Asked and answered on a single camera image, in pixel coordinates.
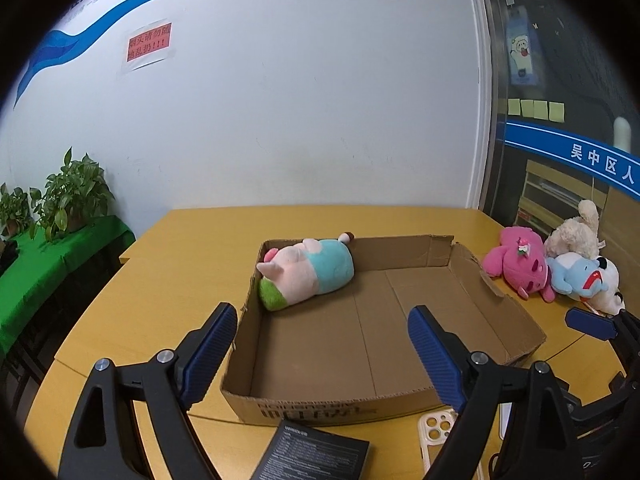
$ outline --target blue gripper pad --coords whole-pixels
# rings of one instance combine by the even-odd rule
[[[440,400],[460,413],[466,404],[462,373],[418,308],[407,319],[409,338]]]
[[[238,314],[228,304],[184,367],[180,404],[185,410],[204,398],[236,336],[237,328]]]
[[[569,328],[584,332],[602,341],[608,341],[618,335],[612,320],[581,308],[574,307],[569,310],[564,316],[564,322]]]

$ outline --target red plush mouth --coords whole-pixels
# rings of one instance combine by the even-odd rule
[[[602,274],[600,273],[599,270],[594,270],[589,277],[587,278],[587,281],[584,282],[584,285],[582,286],[583,289],[588,290],[591,288],[591,285],[593,285],[593,283],[596,280],[600,280],[602,281]],[[589,298],[582,298],[580,297],[580,301],[588,301]]]

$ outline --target plant pot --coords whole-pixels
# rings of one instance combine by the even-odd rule
[[[6,230],[9,235],[9,238],[13,238],[20,232],[20,224],[18,224],[15,220],[7,220],[6,221]]]
[[[86,225],[86,220],[82,218],[82,215],[73,214],[69,215],[69,220],[66,223],[66,232],[75,233]]]

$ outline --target white wall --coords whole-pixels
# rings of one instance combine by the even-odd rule
[[[99,0],[77,34],[122,0]],[[171,208],[476,206],[486,25],[472,0],[154,0],[39,72],[0,124],[0,180],[43,186],[69,146],[137,235]],[[175,55],[120,74],[130,32]]]

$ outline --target open cardboard box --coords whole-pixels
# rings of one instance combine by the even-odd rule
[[[269,240],[272,247],[300,240]],[[470,351],[497,363],[527,356],[546,339],[524,308],[503,294],[453,236],[356,238],[355,277],[344,288],[268,312],[251,280],[222,393],[248,424],[286,417],[347,424],[441,405],[406,328],[426,304]]]

